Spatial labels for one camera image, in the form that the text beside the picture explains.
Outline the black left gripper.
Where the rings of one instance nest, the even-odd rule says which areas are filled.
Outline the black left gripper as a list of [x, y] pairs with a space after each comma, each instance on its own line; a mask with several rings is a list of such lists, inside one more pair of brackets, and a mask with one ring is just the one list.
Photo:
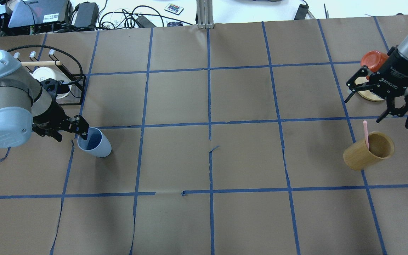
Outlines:
[[89, 127], [89, 123], [82, 115], [70, 118], [58, 103], [51, 103], [46, 112], [33, 117], [32, 131], [41, 137], [50, 137], [62, 142], [63, 136], [60, 131], [73, 133], [87, 140]]

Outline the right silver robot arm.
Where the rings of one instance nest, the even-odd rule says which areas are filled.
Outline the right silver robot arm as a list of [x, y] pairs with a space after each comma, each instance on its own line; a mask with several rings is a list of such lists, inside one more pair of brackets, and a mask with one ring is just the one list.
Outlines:
[[388, 115], [407, 115], [408, 129], [408, 35], [387, 53], [372, 50], [361, 59], [361, 68], [346, 82], [349, 96], [369, 91], [386, 101], [386, 110], [376, 119], [380, 123]]

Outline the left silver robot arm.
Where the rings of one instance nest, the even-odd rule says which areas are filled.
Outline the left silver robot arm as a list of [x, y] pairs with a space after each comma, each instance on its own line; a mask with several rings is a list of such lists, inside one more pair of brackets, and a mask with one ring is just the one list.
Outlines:
[[45, 86], [68, 88], [61, 80], [39, 82], [20, 61], [0, 50], [0, 148], [18, 147], [33, 132], [61, 142], [61, 131], [86, 140], [89, 124], [81, 116], [69, 117], [56, 101], [57, 92]]

